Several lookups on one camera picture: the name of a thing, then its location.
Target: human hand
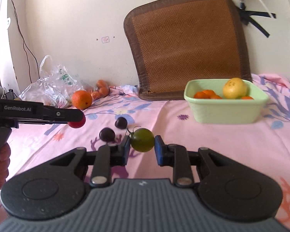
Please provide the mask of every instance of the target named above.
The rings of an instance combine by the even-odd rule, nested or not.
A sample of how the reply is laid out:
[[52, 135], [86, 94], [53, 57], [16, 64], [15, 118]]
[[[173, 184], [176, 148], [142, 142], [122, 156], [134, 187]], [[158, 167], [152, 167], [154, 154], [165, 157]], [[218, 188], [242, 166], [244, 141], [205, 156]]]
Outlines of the human hand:
[[8, 166], [10, 164], [11, 148], [5, 144], [0, 150], [0, 189], [9, 175]]

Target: black wire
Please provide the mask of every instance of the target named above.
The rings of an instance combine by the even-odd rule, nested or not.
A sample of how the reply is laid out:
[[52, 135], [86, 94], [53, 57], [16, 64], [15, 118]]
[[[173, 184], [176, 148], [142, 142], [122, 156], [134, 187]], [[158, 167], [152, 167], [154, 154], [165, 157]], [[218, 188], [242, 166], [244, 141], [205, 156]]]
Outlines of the black wire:
[[26, 44], [26, 42], [25, 42], [25, 39], [24, 39], [24, 37], [23, 37], [23, 35], [22, 35], [22, 32], [20, 31], [19, 22], [18, 22], [18, 16], [17, 16], [17, 13], [16, 13], [15, 4], [14, 4], [13, 0], [11, 0], [11, 2], [12, 2], [12, 5], [13, 5], [13, 8], [14, 8], [14, 14], [15, 14], [15, 18], [16, 18], [17, 28], [18, 28], [19, 34], [20, 34], [20, 36], [22, 37], [22, 40], [23, 40], [22, 47], [24, 48], [24, 51], [25, 51], [25, 53], [26, 53], [27, 62], [28, 62], [28, 66], [29, 66], [29, 77], [30, 77], [30, 82], [32, 83], [31, 75], [30, 75], [30, 64], [29, 64], [29, 59], [28, 59], [28, 53], [27, 53], [27, 51], [26, 51], [26, 49], [25, 49], [25, 46], [26, 46], [26, 48], [29, 50], [29, 52], [31, 53], [31, 55], [34, 57], [34, 59], [35, 59], [35, 61], [36, 61], [36, 67], [37, 67], [37, 69], [38, 69], [38, 76], [39, 76], [39, 79], [40, 79], [38, 61], [36, 60], [35, 55], [33, 55], [33, 53], [32, 53], [31, 50], [28, 48], [28, 46], [27, 46], [27, 44]]

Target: orange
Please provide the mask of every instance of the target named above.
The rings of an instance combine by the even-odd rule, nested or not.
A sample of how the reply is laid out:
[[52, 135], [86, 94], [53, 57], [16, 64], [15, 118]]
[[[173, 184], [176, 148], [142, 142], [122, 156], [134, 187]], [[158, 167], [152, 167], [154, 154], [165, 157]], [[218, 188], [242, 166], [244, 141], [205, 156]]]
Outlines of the orange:
[[100, 89], [100, 88], [102, 88], [102, 87], [108, 87], [107, 86], [107, 83], [104, 81], [104, 80], [102, 80], [102, 79], [100, 79], [100, 80], [98, 80], [98, 82], [97, 82], [97, 87]]
[[245, 97], [242, 97], [241, 99], [254, 99], [254, 98], [252, 98], [250, 96], [245, 96]]
[[216, 95], [216, 93], [213, 90], [204, 90], [205, 94], [207, 94], [209, 97]]
[[210, 97], [210, 99], [222, 99], [222, 97], [218, 96], [218, 95], [213, 95]]
[[107, 87], [101, 87], [101, 88], [99, 89], [99, 93], [100, 93], [103, 97], [105, 97], [105, 96], [107, 96], [107, 95], [109, 94], [109, 89], [108, 89]]
[[96, 91], [92, 91], [91, 92], [91, 97], [92, 97], [92, 100], [95, 101], [95, 100], [101, 98], [101, 93], [99, 93], [97, 90]]
[[233, 78], [226, 82], [222, 92], [226, 99], [239, 99], [246, 96], [247, 85], [240, 78]]
[[206, 93], [199, 91], [194, 95], [194, 98], [195, 99], [209, 99], [209, 96]]
[[72, 104], [77, 109], [85, 110], [92, 104], [91, 94], [85, 90], [78, 90], [72, 95]]

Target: red cherry tomato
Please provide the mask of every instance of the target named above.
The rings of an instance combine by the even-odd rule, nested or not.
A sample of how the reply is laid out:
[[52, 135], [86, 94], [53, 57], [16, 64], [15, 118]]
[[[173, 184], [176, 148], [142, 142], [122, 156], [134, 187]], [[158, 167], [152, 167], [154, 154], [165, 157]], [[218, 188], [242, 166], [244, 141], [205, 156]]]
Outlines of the red cherry tomato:
[[81, 128], [86, 123], [86, 117], [83, 114], [83, 118], [79, 122], [68, 122], [68, 125], [72, 128]]

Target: light green container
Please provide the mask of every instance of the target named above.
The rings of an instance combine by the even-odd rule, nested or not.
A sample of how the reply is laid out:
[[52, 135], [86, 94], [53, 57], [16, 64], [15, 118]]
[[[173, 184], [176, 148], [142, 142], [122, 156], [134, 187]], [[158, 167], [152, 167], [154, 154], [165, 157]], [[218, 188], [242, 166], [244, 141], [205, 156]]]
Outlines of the light green container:
[[268, 95], [253, 83], [244, 80], [248, 85], [248, 94], [254, 100], [233, 99], [194, 99], [198, 91], [213, 90], [223, 98], [222, 89], [229, 79], [198, 79], [186, 85], [184, 98], [199, 123], [211, 124], [249, 124], [256, 121]]

